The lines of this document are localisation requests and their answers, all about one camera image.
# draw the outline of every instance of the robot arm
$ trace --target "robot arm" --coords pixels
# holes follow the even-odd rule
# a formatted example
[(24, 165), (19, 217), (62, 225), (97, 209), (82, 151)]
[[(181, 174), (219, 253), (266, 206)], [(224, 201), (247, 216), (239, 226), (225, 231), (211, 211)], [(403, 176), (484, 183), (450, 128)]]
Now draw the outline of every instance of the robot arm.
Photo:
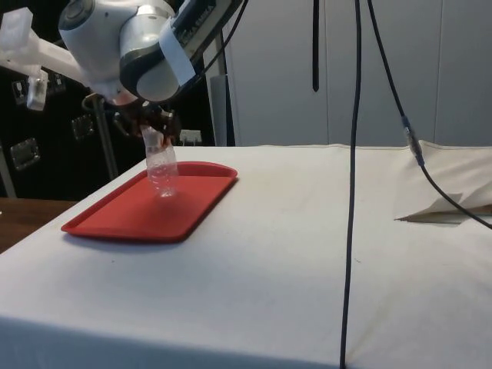
[(59, 30), (95, 92), (114, 105), (174, 97), (242, 0), (71, 0)]

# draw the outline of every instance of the cable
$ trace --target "cable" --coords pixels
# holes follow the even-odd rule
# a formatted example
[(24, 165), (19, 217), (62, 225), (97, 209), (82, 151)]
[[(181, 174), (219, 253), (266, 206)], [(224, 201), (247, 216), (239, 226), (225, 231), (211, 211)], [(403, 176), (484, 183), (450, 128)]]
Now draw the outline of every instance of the cable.
[(467, 215), (468, 217), (474, 219), (475, 221), (479, 222), (480, 224), (484, 225), (485, 227), (489, 228), (489, 229), (492, 229), (492, 224), (490, 223), (487, 223), (484, 219), (481, 219), (479, 218), (478, 216), (476, 216), (475, 214), (473, 214), (471, 211), (463, 208), (461, 205), (459, 205), (457, 202), (455, 202), (452, 198), (450, 198), (446, 192), (444, 192), (437, 184), (436, 182), (434, 182), (434, 179), (432, 179), (431, 175), (429, 175), (429, 173), (427, 172), (427, 169), (425, 168), (425, 166), (421, 167), (422, 169), (422, 172), (424, 173), (425, 175), (425, 178), (427, 178), (427, 180), (429, 181), (429, 183), (432, 185), (432, 187), (435, 188), (435, 190), (437, 192), (439, 192), (439, 194), (444, 198), (446, 199), (447, 202), (449, 202), (450, 204), (452, 204), (456, 209), (458, 209), (459, 211), (461, 211), (463, 214)]
[(391, 75), (391, 70), (390, 66), (387, 62), (387, 57), (386, 57), (386, 52), (384, 51), (384, 46), (383, 42), (381, 41), (381, 35), (379, 33), (379, 28), (377, 26), (377, 20), (376, 20), (376, 15), (374, 14), (374, 6), (372, 5), (372, 0), (367, 0), (367, 5), (369, 6), (369, 12), (371, 13), (371, 22), (372, 22), (372, 28), (374, 30), (374, 34), (376, 35), (376, 41), (377, 41), (377, 46), (379, 48), (379, 52), (381, 54), (381, 58), (383, 59), (383, 64), (384, 64), (384, 70), (386, 71), (386, 76), (387, 80), (390, 84), (391, 87), (391, 92), (393, 93), (393, 98), (394, 102), (397, 105), (398, 111), (400, 112), (400, 116), (405, 128), (405, 133), (407, 135), (408, 139), (408, 144), (410, 146), (410, 149), (414, 153), (415, 158), (417, 159), (417, 163), (421, 167), (422, 172), (424, 173), (425, 178), (428, 180), (430, 185), (447, 201), (449, 202), (453, 207), (455, 207), (458, 211), (461, 213), (465, 214), (471, 219), (474, 219), (478, 223), (482, 224), (483, 226), (492, 229), (492, 224), (486, 222), (484, 219), (481, 219), (480, 217), (476, 216), (473, 214), (471, 211), (468, 211), (467, 209), (463, 208), (461, 205), (459, 205), (456, 201), (454, 201), (452, 198), (450, 198), (446, 192), (440, 188), (434, 179), (432, 179), (431, 175), (425, 168), (425, 162), (424, 158), (422, 156), (422, 149), (421, 146), (417, 140), (417, 137), (415, 136), (414, 130), (411, 126), (410, 121), (408, 120), (407, 116), (405, 115), (405, 112), (403, 110), (403, 107), (401, 105), (400, 97), (398, 96), (398, 92), (396, 87), (394, 86), (393, 82), (393, 76)]
[(236, 32), (236, 29), (239, 26), (239, 23), (241, 22), (241, 19), (243, 18), (244, 11), (246, 10), (246, 6), (248, 5), (249, 0), (244, 0), (243, 5), (241, 7), (241, 10), (238, 13), (238, 17), (236, 18), (236, 22), (234, 22), (234, 25), (232, 26), (231, 31), (229, 32), (229, 35), (224, 41), (224, 44), (221, 46), (219, 51), (217, 52), (216, 56), (213, 57), (212, 60), (208, 63), (208, 65), (204, 68), (204, 70), (200, 74), (200, 78), (198, 80), (201, 80), (208, 72), (208, 70), (212, 67), (212, 65), (217, 61), (217, 59), (222, 55), (222, 53), (225, 51), (225, 48), (229, 45), (229, 42), (232, 40), (232, 36)]
[(236, 32), (236, 29), (239, 26), (239, 23), (241, 22), (241, 19), (243, 17), (244, 11), (246, 10), (246, 6), (248, 5), (249, 0), (244, 0), (243, 5), (241, 6), (241, 10), (238, 13), (238, 17), (236, 18), (236, 21), (234, 22), (231, 31), (229, 32), (228, 37), (225, 39), (224, 44), (221, 46), (221, 48), (218, 50), (217, 54), (210, 60), (210, 62), (207, 64), (207, 66), (201, 71), (199, 75), (196, 75), (189, 83), (186, 84), (184, 87), (183, 91), (180, 92), (180, 95), (183, 92), (188, 91), (189, 89), (193, 88), (196, 86), (206, 75), (209, 69), (214, 65), (214, 63), (219, 59), (219, 57), (224, 53), (225, 48), (229, 45), (229, 42), (232, 40), (232, 36), (234, 36), (234, 33)]
[(351, 273), (352, 273), (352, 238), (354, 233), (354, 212), (355, 212), (355, 148), (357, 146), (357, 120), (359, 117), (359, 105), (361, 103), (361, 77), (362, 77), (362, 25), (361, 25), (361, 2), (355, 0), (355, 22), (357, 27), (357, 77), (355, 78), (355, 98), (354, 110), (352, 113), (352, 133), (351, 133), (351, 169), (350, 169), (350, 200), (348, 208), (347, 226), (347, 260), (345, 261), (345, 290), (344, 290), (344, 310), (341, 323), (341, 346), (340, 346), (340, 368), (345, 369), (345, 353), (347, 349), (347, 323), (348, 323), (348, 304), (351, 294)]

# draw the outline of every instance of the white tablecloth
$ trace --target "white tablecloth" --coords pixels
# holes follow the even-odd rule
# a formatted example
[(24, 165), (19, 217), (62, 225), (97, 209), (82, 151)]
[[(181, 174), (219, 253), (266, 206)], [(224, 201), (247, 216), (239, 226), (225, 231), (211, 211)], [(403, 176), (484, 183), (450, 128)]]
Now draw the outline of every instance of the white tablecloth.
[[(492, 233), (393, 221), (407, 150), (358, 151), (349, 367), (492, 367)], [(349, 151), (179, 148), (240, 181), (183, 244), (60, 227), (0, 256), (5, 369), (336, 368)]]

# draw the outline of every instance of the plastic bottle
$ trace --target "plastic bottle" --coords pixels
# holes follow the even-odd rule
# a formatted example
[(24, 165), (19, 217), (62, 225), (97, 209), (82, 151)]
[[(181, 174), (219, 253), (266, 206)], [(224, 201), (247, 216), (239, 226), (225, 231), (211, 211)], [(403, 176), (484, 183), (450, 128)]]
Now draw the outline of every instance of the plastic bottle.
[(147, 156), (147, 175), (158, 196), (167, 198), (176, 193), (178, 166), (170, 140), (152, 127), (142, 127)]

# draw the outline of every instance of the cabinet door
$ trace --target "cabinet door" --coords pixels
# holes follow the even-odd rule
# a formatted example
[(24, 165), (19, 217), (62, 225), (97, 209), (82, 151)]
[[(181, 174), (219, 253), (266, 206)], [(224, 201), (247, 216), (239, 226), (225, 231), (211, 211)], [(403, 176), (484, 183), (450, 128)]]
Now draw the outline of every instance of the cabinet door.
[(436, 141), (492, 145), (490, 0), (444, 0)]
[(237, 145), (327, 144), (324, 1), (320, 1), (317, 92), (313, 3), (249, 1), (226, 53)]
[[(418, 137), (433, 141), (442, 0), (373, 0), (373, 3), (404, 110)], [(361, 11), (362, 89), (358, 143), (405, 145), (366, 1), (361, 2)], [(326, 1), (330, 143), (348, 144), (350, 141), (356, 72), (354, 12), (353, 1)]]

